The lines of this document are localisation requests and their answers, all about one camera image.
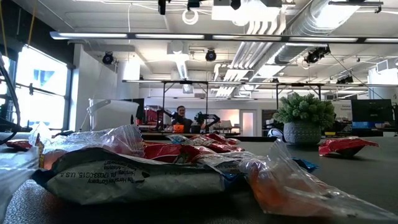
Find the red object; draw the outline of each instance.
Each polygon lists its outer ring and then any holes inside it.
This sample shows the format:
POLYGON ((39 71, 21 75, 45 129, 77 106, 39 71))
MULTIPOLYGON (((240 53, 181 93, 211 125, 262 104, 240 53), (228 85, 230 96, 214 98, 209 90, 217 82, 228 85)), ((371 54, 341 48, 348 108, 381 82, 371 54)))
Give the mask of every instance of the red object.
POLYGON ((207 148, 217 152, 241 152, 244 151, 241 147, 231 146, 229 144, 223 144, 212 138, 203 135, 197 135, 189 139, 190 143, 196 146, 206 146, 207 148))
POLYGON ((319 155, 325 156, 332 152, 337 152, 343 156, 352 157, 365 146, 379 147, 375 142, 360 138, 328 139, 319 146, 319 155))
POLYGON ((16 148, 16 149, 25 149, 25 150, 28 150, 32 147, 29 144, 29 140, 23 140, 23 139, 8 140, 6 142, 6 145, 8 147, 12 147, 12 148, 16 148))
POLYGON ((219 134, 214 134, 214 133, 206 134, 205 136, 208 137, 208 138, 214 139, 214 140, 216 140, 216 141, 218 141, 220 143, 223 143, 223 144, 236 145, 236 144, 241 143, 241 141, 239 141, 237 139, 232 139, 232 138, 227 139, 224 136, 220 136, 219 134))
POLYGON ((201 155, 215 154, 215 152, 203 146, 186 146, 181 144, 150 145, 145 147, 144 152, 144 158, 146 159, 169 163, 195 162, 201 155))

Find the orange object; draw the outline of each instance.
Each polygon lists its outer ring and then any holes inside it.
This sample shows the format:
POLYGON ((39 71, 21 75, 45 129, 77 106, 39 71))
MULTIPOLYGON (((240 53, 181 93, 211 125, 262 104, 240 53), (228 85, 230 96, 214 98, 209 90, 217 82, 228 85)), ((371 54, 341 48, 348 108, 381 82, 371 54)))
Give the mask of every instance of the orange object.
POLYGON ((184 125, 181 124, 175 124, 173 126, 174 133, 184 133, 184 125))

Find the desk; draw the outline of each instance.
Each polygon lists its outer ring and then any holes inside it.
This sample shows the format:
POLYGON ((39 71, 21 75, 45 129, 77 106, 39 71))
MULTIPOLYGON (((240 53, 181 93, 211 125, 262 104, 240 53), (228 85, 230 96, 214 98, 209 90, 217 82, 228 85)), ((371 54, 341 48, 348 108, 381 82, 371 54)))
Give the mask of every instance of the desk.
MULTIPOLYGON (((367 147, 356 159, 319 157, 317 147, 289 147, 291 154, 318 164, 313 174, 327 184, 398 214, 398 138, 366 138, 380 148, 367 147)), ((242 142, 264 155, 271 142, 242 142)), ((117 205, 79 206, 63 202, 28 180, 14 195, 5 224, 59 223, 396 223, 354 218, 282 217, 265 215, 248 189, 213 196, 117 205)))

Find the green plant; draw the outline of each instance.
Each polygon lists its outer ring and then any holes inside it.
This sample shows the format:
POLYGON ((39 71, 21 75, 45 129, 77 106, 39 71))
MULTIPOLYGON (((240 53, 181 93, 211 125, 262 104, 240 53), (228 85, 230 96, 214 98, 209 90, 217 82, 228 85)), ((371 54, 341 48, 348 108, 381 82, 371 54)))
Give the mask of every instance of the green plant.
POLYGON ((320 101, 313 94, 300 96, 293 93, 292 97, 281 99, 282 106, 274 114, 277 121, 289 123, 293 121, 308 121, 318 124, 321 128, 333 125, 335 107, 330 101, 320 101))

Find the door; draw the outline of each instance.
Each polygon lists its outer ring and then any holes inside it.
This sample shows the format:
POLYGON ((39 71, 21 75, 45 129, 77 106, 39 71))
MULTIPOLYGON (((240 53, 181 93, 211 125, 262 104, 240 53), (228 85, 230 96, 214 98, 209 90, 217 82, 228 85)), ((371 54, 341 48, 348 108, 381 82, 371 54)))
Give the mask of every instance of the door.
POLYGON ((257 111, 256 110, 240 110, 239 120, 241 127, 241 136, 253 137, 257 136, 257 111))

